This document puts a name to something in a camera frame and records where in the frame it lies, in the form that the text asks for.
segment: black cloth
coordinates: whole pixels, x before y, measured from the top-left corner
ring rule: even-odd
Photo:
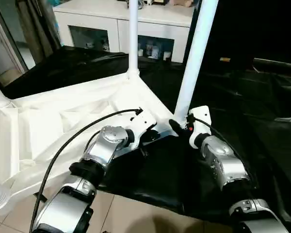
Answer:
[[[8,85],[5,94],[19,98],[127,68],[125,54],[63,47]],[[140,58],[139,69],[173,112],[184,67]],[[200,105],[209,106],[212,125],[237,149],[259,197],[291,227],[291,78],[226,69],[201,73],[191,107]],[[182,215],[228,223],[225,197],[188,141],[169,136],[146,146],[143,154],[136,150],[115,159],[99,188]]]

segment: tile floor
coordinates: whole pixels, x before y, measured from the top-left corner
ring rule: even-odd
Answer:
[[[53,190],[46,190],[49,197]],[[28,233],[35,196],[0,216],[0,233]],[[231,233],[227,226],[204,222],[121,196],[98,192],[88,233]]]

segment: glass shelf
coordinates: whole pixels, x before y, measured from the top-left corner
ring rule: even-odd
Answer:
[[[138,35],[138,50],[143,50],[143,57],[159,60],[163,60],[164,52],[169,52],[167,60],[170,60],[174,42],[174,39]]]
[[[110,51],[107,30],[70,25],[69,29],[75,47],[98,51]]]

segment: white cabinet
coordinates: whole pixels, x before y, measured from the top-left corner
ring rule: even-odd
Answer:
[[[118,20],[120,51],[129,52],[129,21]],[[138,22],[138,35],[173,40],[172,61],[182,62],[190,28]]]
[[[105,34],[110,52],[120,52],[116,19],[63,12],[55,12],[55,17],[62,44],[90,48],[95,46],[90,44],[94,43],[94,38],[91,37],[98,33],[100,37]]]
[[[102,50],[107,41],[110,52],[128,53],[129,10],[125,2],[71,0],[53,9],[63,45]],[[138,11],[138,35],[160,44],[168,40],[171,60],[181,63],[193,11],[193,7],[145,5]]]

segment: black fabric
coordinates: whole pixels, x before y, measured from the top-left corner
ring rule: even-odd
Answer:
[[[5,89],[14,99],[126,72],[128,56],[63,47]],[[141,78],[174,111],[178,64],[139,59]],[[212,125],[237,149],[256,195],[291,229],[291,78],[251,71],[201,73],[191,107],[208,105]],[[188,140],[167,137],[115,159],[100,189],[182,215],[228,223],[225,196]]]
[[[205,59],[220,57],[241,66],[255,57],[291,63],[291,0],[219,1]]]

